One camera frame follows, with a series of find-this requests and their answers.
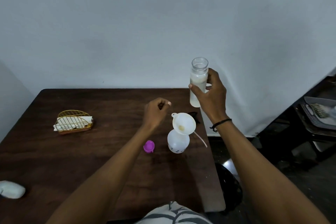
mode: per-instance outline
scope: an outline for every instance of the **left hand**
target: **left hand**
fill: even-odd
[[[164,98],[157,98],[145,105],[142,126],[154,131],[164,120],[171,102]]]

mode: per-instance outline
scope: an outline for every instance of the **dark wooden tabletop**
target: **dark wooden tabletop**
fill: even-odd
[[[199,108],[189,89],[42,90],[0,144],[0,181],[23,185],[20,199],[0,198],[0,223],[44,223],[53,211],[137,131],[144,105],[163,97],[172,102],[164,124],[150,138],[155,151],[141,151],[111,220],[143,217],[169,201],[197,212],[221,211],[225,202]],[[59,112],[82,110],[94,118],[91,130],[59,135]],[[171,113],[198,112],[201,124],[182,154],[172,153],[167,135]]]

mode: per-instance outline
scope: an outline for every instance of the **gray tray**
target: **gray tray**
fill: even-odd
[[[314,115],[314,111],[311,109],[309,104],[320,104],[324,106],[334,107],[336,106],[336,100],[325,99],[325,98],[313,98],[313,97],[304,97],[305,103],[301,102],[300,106],[302,107],[304,113],[307,115],[311,123],[318,128],[326,128],[331,130],[336,130],[336,126],[324,124],[317,119]]]

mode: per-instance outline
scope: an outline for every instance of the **white plastic bottle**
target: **white plastic bottle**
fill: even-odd
[[[208,60],[203,57],[194,58],[191,62],[190,83],[198,86],[205,92],[208,80]],[[190,91],[190,104],[193,107],[201,107],[197,97]]]

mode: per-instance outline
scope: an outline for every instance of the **purple bottle cap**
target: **purple bottle cap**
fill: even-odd
[[[145,145],[143,146],[143,149],[145,150],[145,152],[147,152],[147,153],[151,153],[151,152],[153,152],[154,151],[154,148],[155,148],[155,144],[154,144],[154,142],[153,141],[147,141],[146,143],[145,143]]]

